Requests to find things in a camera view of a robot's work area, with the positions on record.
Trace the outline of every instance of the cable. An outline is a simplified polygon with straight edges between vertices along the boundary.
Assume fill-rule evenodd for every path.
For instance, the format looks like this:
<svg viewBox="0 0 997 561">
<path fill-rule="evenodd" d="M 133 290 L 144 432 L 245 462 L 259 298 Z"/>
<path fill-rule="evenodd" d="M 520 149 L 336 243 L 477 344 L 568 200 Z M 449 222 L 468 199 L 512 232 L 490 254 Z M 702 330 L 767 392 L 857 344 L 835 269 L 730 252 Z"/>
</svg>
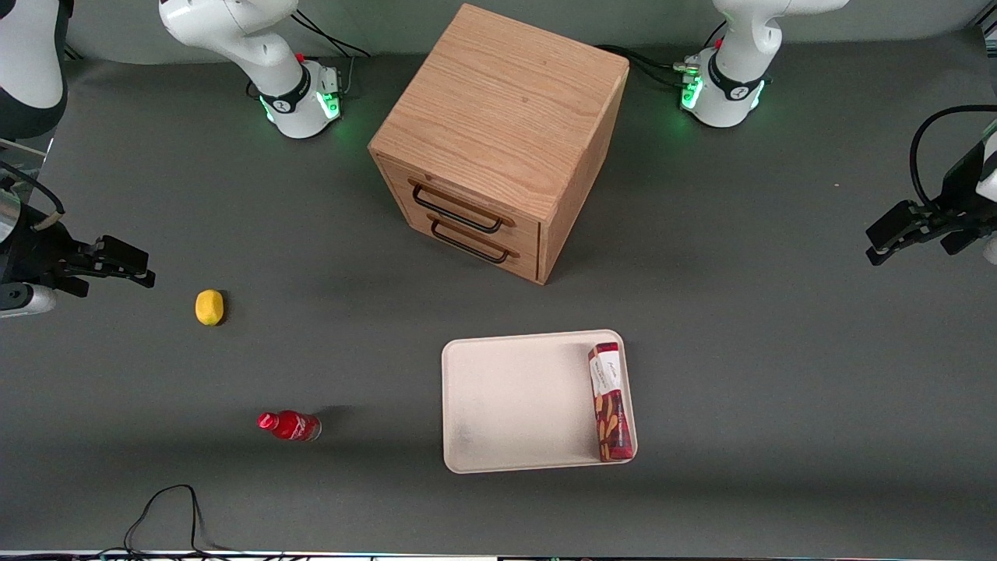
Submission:
<svg viewBox="0 0 997 561">
<path fill-rule="evenodd" d="M 109 547 L 109 548 L 107 548 L 105 550 L 102 550 L 102 551 L 99 551 L 99 552 L 95 553 L 94 555 L 91 555 L 90 557 L 81 558 L 81 561 L 94 560 L 94 559 L 104 559 L 104 556 L 107 555 L 108 553 L 111 553 L 112 551 L 119 551 L 119 550 L 124 551 L 125 553 L 128 553 L 128 550 L 125 549 L 124 547 Z"/>
<path fill-rule="evenodd" d="M 717 26 L 717 29 L 713 30 L 713 33 L 711 33 L 710 36 L 706 38 L 706 43 L 703 43 L 703 46 L 701 48 L 705 49 L 705 48 L 709 47 L 710 46 L 710 41 L 713 41 L 713 36 L 716 35 L 718 31 L 720 31 L 721 29 L 723 29 L 725 25 L 727 25 L 727 20 L 724 20 L 723 23 L 721 23 L 720 25 Z"/>
<path fill-rule="evenodd" d="M 42 194 L 48 197 L 49 201 L 52 201 L 52 204 L 55 205 L 56 210 L 54 213 L 49 215 L 48 218 L 46 218 L 42 222 L 32 227 L 32 229 L 34 229 L 35 232 L 41 232 L 46 228 L 49 228 L 50 226 L 56 224 L 59 221 L 59 219 L 61 219 L 63 216 L 66 215 L 66 209 L 62 205 L 62 201 L 60 201 L 59 198 L 56 197 L 55 193 L 49 191 L 49 188 L 39 183 L 38 180 L 3 161 L 0 161 L 0 168 L 7 170 L 8 173 L 13 174 L 22 181 L 27 182 L 28 185 L 34 187 L 38 191 L 41 191 Z"/>
<path fill-rule="evenodd" d="M 924 123 L 918 127 L 917 132 L 914 133 L 914 138 L 910 141 L 910 181 L 914 184 L 914 191 L 917 193 L 917 197 L 921 199 L 922 204 L 928 207 L 934 214 L 941 218 L 946 218 L 949 222 L 958 222 L 958 219 L 943 213 L 938 205 L 931 199 L 928 199 L 928 196 L 924 193 L 924 187 L 921 185 L 921 175 L 917 167 L 917 151 L 921 146 L 921 138 L 924 137 L 924 133 L 927 132 L 928 128 L 935 121 L 956 113 L 997 113 L 997 105 L 958 105 L 943 109 L 925 119 Z"/>
<path fill-rule="evenodd" d="M 139 559 L 147 558 L 145 553 L 143 553 L 141 550 L 135 549 L 135 547 L 133 546 L 135 540 L 135 532 L 136 530 L 139 529 L 139 526 L 142 525 L 143 521 L 146 520 L 146 516 L 149 515 L 149 510 L 153 507 L 153 503 L 156 502 L 156 499 L 158 499 L 160 495 L 167 493 L 169 491 L 173 491 L 174 489 L 186 489 L 187 492 L 190 493 L 190 506 L 191 506 L 190 549 L 194 553 L 197 553 L 205 558 L 218 559 L 220 561 L 228 561 L 228 558 L 226 557 L 209 553 L 197 547 L 196 541 L 197 541 L 198 528 L 200 529 L 202 534 L 207 533 L 206 530 L 204 529 L 204 515 L 203 513 L 201 513 L 200 503 L 197 502 L 197 493 L 194 492 L 193 487 L 185 483 L 181 483 L 179 485 L 171 485 L 170 487 L 165 487 L 163 489 L 160 489 L 159 491 L 156 492 L 155 495 L 153 495 L 151 499 L 149 499 L 149 502 L 146 503 L 146 507 L 142 509 L 142 514 L 139 515 L 139 518 L 132 524 L 131 527 L 129 527 L 128 531 L 125 532 L 125 538 L 122 540 L 123 549 L 127 551 L 129 555 L 132 555 Z M 207 543 L 207 545 L 210 547 L 214 547 L 216 549 L 223 549 L 221 547 L 218 547 L 217 544 L 213 544 L 207 541 L 205 541 L 205 543 Z"/>
<path fill-rule="evenodd" d="M 320 35 L 320 36 L 324 37 L 326 40 L 328 40 L 330 43 L 332 43 L 333 47 L 339 49 L 339 52 L 342 53 L 344 57 L 350 56 L 350 54 L 347 53 L 346 50 L 343 49 L 334 38 L 329 37 L 328 35 L 326 35 L 325 33 L 323 33 L 318 28 L 311 27 L 310 25 L 306 24 L 305 22 L 299 20 L 298 17 L 295 16 L 294 14 L 291 14 L 291 19 L 294 20 L 295 22 L 297 22 L 297 24 L 300 25 L 301 27 L 307 29 L 308 31 L 311 31 L 312 33 L 315 33 L 317 35 Z"/>
<path fill-rule="evenodd" d="M 72 553 L 29 553 L 27 555 L 0 555 L 2 561 L 76 561 Z"/>
<path fill-rule="evenodd" d="M 621 57 L 626 58 L 627 60 L 630 61 L 631 66 L 643 72 L 648 76 L 648 78 L 654 80 L 658 84 L 661 84 L 663 86 L 668 86 L 670 88 L 679 88 L 679 89 L 685 88 L 685 84 L 682 84 L 681 82 L 670 82 L 654 74 L 651 71 L 651 68 L 671 71 L 672 70 L 671 65 L 662 64 L 655 60 L 649 59 L 644 55 L 641 55 L 640 53 L 636 53 L 634 51 L 631 51 L 630 49 L 625 49 L 623 47 L 617 47 L 616 45 L 596 45 L 595 48 L 602 49 L 603 51 L 606 51 L 608 53 L 613 53 L 615 55 L 619 55 Z"/>
<path fill-rule="evenodd" d="M 75 57 L 74 60 L 83 60 L 83 55 L 80 54 L 80 51 L 77 51 L 71 47 L 69 43 L 66 43 L 65 50 L 69 51 L 69 53 Z"/>
<path fill-rule="evenodd" d="M 353 64 L 357 62 L 357 57 L 350 57 L 350 71 L 346 75 L 346 87 L 343 88 L 343 95 L 350 93 L 350 88 L 353 87 Z"/>
<path fill-rule="evenodd" d="M 299 19 L 297 18 L 297 16 L 301 16 L 301 17 L 302 17 L 302 19 L 304 19 L 304 20 L 305 20 L 306 22 L 308 22 L 308 23 L 306 24 L 305 22 L 303 22 L 303 21 L 299 20 Z M 295 15 L 295 14 L 292 14 L 292 15 L 291 15 L 291 19 L 293 19 L 294 21 L 296 21 L 296 22 L 298 23 L 298 25 L 300 25 L 300 26 L 304 27 L 305 29 L 307 29 L 307 30 L 311 31 L 312 33 L 316 33 L 316 34 L 318 34 L 318 35 L 321 35 L 322 37 L 325 37 L 325 39 L 326 39 L 327 41 L 329 41 L 329 42 L 330 42 L 330 43 L 332 43 L 332 44 L 333 44 L 333 45 L 334 45 L 334 46 L 335 46 L 335 47 L 336 47 L 337 49 L 339 49 L 339 52 L 343 53 L 343 56 L 344 56 L 344 57 L 349 57 L 350 55 L 348 55 L 348 54 L 346 53 L 346 51 L 345 51 L 345 50 L 343 50 L 343 47 L 346 47 L 347 49 L 353 49 L 354 51 L 356 51 L 356 52 L 358 52 L 358 53 L 362 54 L 363 56 L 365 56 L 365 57 L 367 57 L 367 58 L 370 58 L 370 56 L 371 56 L 371 54 L 370 54 L 370 53 L 368 53 L 367 51 L 365 51 L 365 50 L 361 49 L 360 47 L 357 47 L 357 46 L 354 46 L 354 45 L 351 45 L 351 44 L 347 43 L 346 41 L 342 41 L 342 40 L 339 40 L 339 39 L 336 39 L 335 37 L 333 37 L 333 36 L 329 35 L 328 33 L 324 32 L 324 31 L 322 31 L 322 28 L 321 28 L 321 27 L 319 27 L 319 26 L 318 26 L 318 25 L 317 25 L 317 24 L 316 24 L 315 22 L 313 22 L 313 21 L 311 20 L 311 18 L 309 18 L 308 16 L 306 16 L 306 15 L 304 14 L 304 12 L 302 12 L 301 10 L 297 10 L 297 11 L 296 11 L 296 15 Z"/>
</svg>

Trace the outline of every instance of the white tray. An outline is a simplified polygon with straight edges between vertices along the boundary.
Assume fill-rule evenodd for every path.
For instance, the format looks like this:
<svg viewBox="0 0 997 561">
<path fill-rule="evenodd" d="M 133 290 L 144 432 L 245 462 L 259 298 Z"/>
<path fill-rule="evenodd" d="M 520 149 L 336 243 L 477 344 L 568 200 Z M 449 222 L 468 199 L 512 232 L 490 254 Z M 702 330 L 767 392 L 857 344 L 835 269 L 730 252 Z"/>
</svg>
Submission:
<svg viewBox="0 0 997 561">
<path fill-rule="evenodd" d="M 634 456 L 637 430 L 623 339 L 574 331 L 457 339 L 443 349 L 443 456 L 455 473 L 512 471 L 599 461 L 588 352 L 616 342 Z"/>
</svg>

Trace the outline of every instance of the food package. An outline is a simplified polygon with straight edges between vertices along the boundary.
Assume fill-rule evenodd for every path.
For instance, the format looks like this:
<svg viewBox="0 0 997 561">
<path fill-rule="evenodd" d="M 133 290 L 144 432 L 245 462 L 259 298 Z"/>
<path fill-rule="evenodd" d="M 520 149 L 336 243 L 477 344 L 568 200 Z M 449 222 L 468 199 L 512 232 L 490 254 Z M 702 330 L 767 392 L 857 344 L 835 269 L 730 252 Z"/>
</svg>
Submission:
<svg viewBox="0 0 997 561">
<path fill-rule="evenodd" d="M 630 459 L 633 457 L 633 446 L 626 413 L 623 411 L 619 345 L 615 342 L 596 345 L 588 354 L 588 367 L 595 401 L 599 459 Z"/>
</svg>

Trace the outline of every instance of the plastic bottle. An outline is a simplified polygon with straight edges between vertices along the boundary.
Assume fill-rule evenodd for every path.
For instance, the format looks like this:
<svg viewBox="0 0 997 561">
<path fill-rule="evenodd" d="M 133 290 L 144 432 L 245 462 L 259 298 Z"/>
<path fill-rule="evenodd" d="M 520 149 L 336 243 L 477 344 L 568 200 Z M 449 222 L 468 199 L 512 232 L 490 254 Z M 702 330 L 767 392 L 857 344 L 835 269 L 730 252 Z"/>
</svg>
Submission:
<svg viewBox="0 0 997 561">
<path fill-rule="evenodd" d="M 256 419 L 256 425 L 281 440 L 314 440 L 322 433 L 318 417 L 291 410 L 265 412 Z"/>
</svg>

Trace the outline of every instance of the gray tabletop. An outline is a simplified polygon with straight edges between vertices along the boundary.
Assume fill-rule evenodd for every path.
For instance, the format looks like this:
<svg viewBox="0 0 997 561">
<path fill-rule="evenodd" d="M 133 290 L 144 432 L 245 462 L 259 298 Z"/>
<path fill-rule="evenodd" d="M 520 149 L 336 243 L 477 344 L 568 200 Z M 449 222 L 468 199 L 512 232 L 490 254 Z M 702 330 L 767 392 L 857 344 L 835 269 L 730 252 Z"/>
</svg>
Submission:
<svg viewBox="0 0 997 561">
<path fill-rule="evenodd" d="M 787 46 L 728 131 L 634 73 L 545 287 L 396 209 L 366 144 L 420 62 L 359 60 L 344 119 L 303 142 L 233 65 L 75 67 L 42 180 L 76 237 L 148 251 L 159 282 L 96 280 L 0 323 L 0 543 L 116 545 L 186 482 L 240 549 L 997 556 L 997 269 L 980 246 L 878 269 L 863 254 L 865 228 L 913 196 L 917 125 L 993 103 L 978 32 Z M 926 184 L 988 121 L 937 126 Z M 193 316 L 209 287 L 229 294 L 220 328 Z M 628 345 L 632 463 L 447 470 L 449 340 L 602 327 Z M 285 407 L 321 411 L 322 438 L 255 428 Z M 166 497 L 136 544 L 182 549 L 185 501 Z"/>
</svg>

